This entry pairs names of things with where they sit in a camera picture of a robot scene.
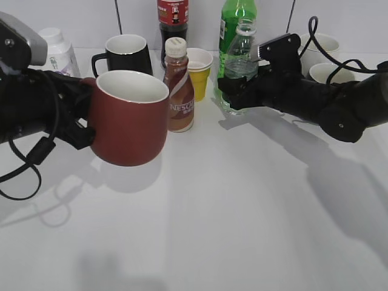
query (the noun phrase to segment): bottle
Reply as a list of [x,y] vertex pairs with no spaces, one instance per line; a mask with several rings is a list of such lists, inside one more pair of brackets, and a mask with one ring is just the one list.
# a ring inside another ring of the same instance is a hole
[[245,19],[256,20],[257,8],[255,0],[226,0],[221,13],[218,78],[224,77],[225,58],[228,49],[236,36],[238,21],[242,17]]
[[166,75],[164,83],[170,89],[169,130],[185,132],[194,123],[194,88],[187,65],[187,43],[183,38],[166,40]]
[[47,42],[47,60],[40,70],[50,70],[62,75],[80,78],[81,74],[75,58],[73,46],[66,41],[58,28],[45,28],[39,35]]
[[[250,49],[255,41],[256,21],[242,18],[238,22],[236,36],[230,45],[225,62],[224,76],[229,79],[247,77],[247,81],[257,76],[259,65],[250,60]],[[221,107],[233,115],[240,115],[245,110],[234,110],[229,106],[229,98],[222,93]]]
[[163,43],[161,63],[166,68],[166,40],[174,37],[186,39],[187,22],[189,21],[189,0],[158,0],[158,11]]

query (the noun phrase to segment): black mug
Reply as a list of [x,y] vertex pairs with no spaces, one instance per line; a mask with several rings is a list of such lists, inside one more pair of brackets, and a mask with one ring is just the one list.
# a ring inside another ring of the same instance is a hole
[[99,59],[107,59],[110,71],[131,70],[153,75],[147,41],[138,35],[118,35],[108,39],[105,53],[92,57],[92,69],[96,78],[96,61]]

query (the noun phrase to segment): cup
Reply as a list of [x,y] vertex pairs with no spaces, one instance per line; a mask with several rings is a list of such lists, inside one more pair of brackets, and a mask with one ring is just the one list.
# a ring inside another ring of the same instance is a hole
[[[313,65],[307,75],[307,79],[318,83],[325,84],[326,80],[338,68],[335,64],[317,64]],[[356,77],[353,72],[341,69],[332,79],[331,83],[342,84],[350,81],[355,81]]]
[[195,101],[199,102],[206,95],[207,78],[210,75],[213,56],[201,48],[188,48],[187,57],[189,58],[188,69],[194,86]]
[[88,126],[96,130],[91,146],[117,166],[140,166],[158,156],[167,137],[169,89],[145,73],[116,70],[86,78],[93,86]]
[[108,70],[131,70],[153,75],[147,41],[138,35],[114,36],[105,44],[105,53],[92,57],[93,74],[97,78],[96,62],[106,59]]
[[[324,35],[322,33],[316,33],[315,34],[316,40],[319,42],[321,47],[333,58],[338,58],[338,53],[340,52],[340,45],[339,42],[329,35]],[[299,52],[301,52],[307,42],[310,39],[310,35],[302,35],[301,36],[301,48]],[[313,42],[310,43],[309,48],[306,50],[306,52],[303,54],[301,58],[302,62],[302,74],[304,76],[307,76],[309,73],[310,68],[315,64],[321,64],[321,63],[331,63],[315,46]]]

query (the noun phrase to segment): red label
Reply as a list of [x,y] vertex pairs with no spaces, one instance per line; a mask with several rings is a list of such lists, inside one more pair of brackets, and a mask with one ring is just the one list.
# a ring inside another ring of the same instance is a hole
[[159,21],[181,25],[189,21],[189,0],[158,0]]

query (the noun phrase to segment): white bottle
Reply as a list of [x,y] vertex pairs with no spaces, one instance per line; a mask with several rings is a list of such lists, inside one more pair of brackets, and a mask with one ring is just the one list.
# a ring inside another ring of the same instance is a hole
[[58,28],[45,28],[39,35],[47,41],[47,60],[42,67],[34,69],[50,70],[62,75],[80,78],[81,74],[77,65],[72,44],[63,38]]

